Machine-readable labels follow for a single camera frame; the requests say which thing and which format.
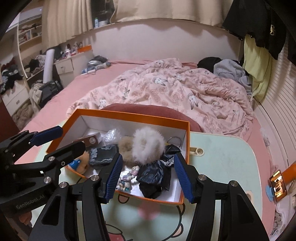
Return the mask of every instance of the small table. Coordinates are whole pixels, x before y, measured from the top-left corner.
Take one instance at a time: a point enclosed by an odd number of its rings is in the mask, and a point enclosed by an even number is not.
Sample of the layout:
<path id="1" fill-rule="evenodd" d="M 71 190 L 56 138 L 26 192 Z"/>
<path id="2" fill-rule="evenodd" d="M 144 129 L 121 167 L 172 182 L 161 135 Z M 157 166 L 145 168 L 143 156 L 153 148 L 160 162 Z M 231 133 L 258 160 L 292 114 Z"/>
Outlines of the small table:
<path id="1" fill-rule="evenodd" d="M 43 145 L 35 161 L 42 161 L 49 143 Z M 190 133 L 190 146 L 201 148 L 202 156 L 191 156 L 190 164 L 200 174 L 213 181 L 239 182 L 250 194 L 252 203 L 262 217 L 262 192 L 259 170 L 251 147 L 237 137 L 219 136 L 205 133 Z M 79 177 L 67 169 L 61 169 L 59 181 L 75 184 Z M 78 207 L 79 240 L 85 240 L 82 222 L 81 202 Z M 32 211 L 32 224 L 36 222 L 43 207 Z M 184 241 L 192 222 L 195 205 L 186 199 L 183 205 L 168 206 L 115 193 L 114 198 L 102 205 L 107 230 L 111 241 Z M 216 201 L 212 241 L 218 239 L 221 202 Z"/>

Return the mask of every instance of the robotic arm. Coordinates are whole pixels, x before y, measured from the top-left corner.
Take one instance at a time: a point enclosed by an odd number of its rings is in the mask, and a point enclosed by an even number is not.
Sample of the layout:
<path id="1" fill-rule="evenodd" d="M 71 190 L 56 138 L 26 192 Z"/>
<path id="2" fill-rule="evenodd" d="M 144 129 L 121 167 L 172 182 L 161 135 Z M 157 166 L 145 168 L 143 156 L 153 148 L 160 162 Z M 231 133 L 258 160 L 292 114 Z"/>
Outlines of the robotic arm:
<path id="1" fill-rule="evenodd" d="M 117 153 L 99 175 L 84 183 L 59 184 L 60 169 L 83 154 L 83 142 L 73 142 L 46 155 L 42 162 L 14 165 L 33 145 L 42 145 L 62 135 L 62 128 L 40 132 L 22 132 L 0 143 L 0 209 L 7 217 L 31 211 L 44 204 L 29 241 L 77 241 L 76 201 L 82 201 L 86 241 L 110 241 L 101 204 L 113 197 L 122 169 Z M 221 200 L 218 241 L 269 240 L 255 208 L 237 181 L 228 184 L 200 175 L 178 153 L 175 170 L 184 196 L 196 204 L 186 241 L 210 241 L 215 201 Z"/>

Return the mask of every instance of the beaded bracelet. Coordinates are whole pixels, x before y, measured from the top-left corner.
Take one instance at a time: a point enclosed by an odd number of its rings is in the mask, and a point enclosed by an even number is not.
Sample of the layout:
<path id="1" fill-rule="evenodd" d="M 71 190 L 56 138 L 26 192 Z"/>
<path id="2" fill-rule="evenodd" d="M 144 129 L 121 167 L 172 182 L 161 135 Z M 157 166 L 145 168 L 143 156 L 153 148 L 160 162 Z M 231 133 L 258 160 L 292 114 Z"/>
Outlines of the beaded bracelet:
<path id="1" fill-rule="evenodd" d="M 116 190 L 130 191 L 131 180 L 134 179 L 139 173 L 140 167 L 134 166 L 127 175 L 118 179 Z"/>

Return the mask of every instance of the curtain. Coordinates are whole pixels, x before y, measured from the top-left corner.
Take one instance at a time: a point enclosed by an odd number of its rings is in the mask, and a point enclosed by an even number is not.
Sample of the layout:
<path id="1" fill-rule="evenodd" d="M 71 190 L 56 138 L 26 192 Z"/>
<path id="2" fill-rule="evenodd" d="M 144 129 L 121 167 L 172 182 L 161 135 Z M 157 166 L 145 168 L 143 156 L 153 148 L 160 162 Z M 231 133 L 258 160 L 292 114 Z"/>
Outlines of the curtain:
<path id="1" fill-rule="evenodd" d="M 42 10 L 42 44 L 45 49 L 93 28 L 91 0 L 45 0 Z"/>
<path id="2" fill-rule="evenodd" d="M 233 0 L 113 0 L 111 22 L 172 18 L 221 26 Z"/>

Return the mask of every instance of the orange small box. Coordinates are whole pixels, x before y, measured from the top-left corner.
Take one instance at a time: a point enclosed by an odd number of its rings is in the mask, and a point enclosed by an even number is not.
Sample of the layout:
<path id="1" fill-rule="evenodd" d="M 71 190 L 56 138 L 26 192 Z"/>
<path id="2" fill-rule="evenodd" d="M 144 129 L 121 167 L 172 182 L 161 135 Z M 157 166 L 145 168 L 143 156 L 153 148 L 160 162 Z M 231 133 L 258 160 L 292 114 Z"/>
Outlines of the orange small box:
<path id="1" fill-rule="evenodd" d="M 107 110 L 75 110 L 63 125 L 63 136 L 53 140 L 46 152 L 51 153 L 58 148 L 72 143 L 74 140 L 98 132 L 100 132 L 101 135 L 104 135 L 114 128 L 119 129 L 123 136 L 132 136 L 137 129 L 144 126 L 150 126 L 151 128 L 158 130 L 164 136 L 165 140 L 169 140 L 170 137 L 177 137 L 174 138 L 174 140 L 178 140 L 178 143 L 170 141 L 171 144 L 179 146 L 179 140 L 181 140 L 181 153 L 184 156 L 185 161 L 187 163 L 189 162 L 190 129 L 188 121 Z M 96 170 L 93 170 L 90 176 L 85 177 L 75 172 L 73 169 L 69 170 L 84 178 L 98 174 Z M 132 188 L 130 192 L 118 190 L 117 192 L 126 196 L 134 196 L 139 199 L 162 204 L 179 205 L 184 201 L 184 195 L 174 168 L 172 168 L 171 172 L 170 190 L 164 190 L 157 199 L 145 198 L 138 188 Z"/>
<path id="2" fill-rule="evenodd" d="M 78 53 L 87 52 L 87 51 L 90 51 L 90 50 L 92 50 L 91 45 L 86 45 L 86 46 L 84 46 L 82 48 L 79 48 Z"/>

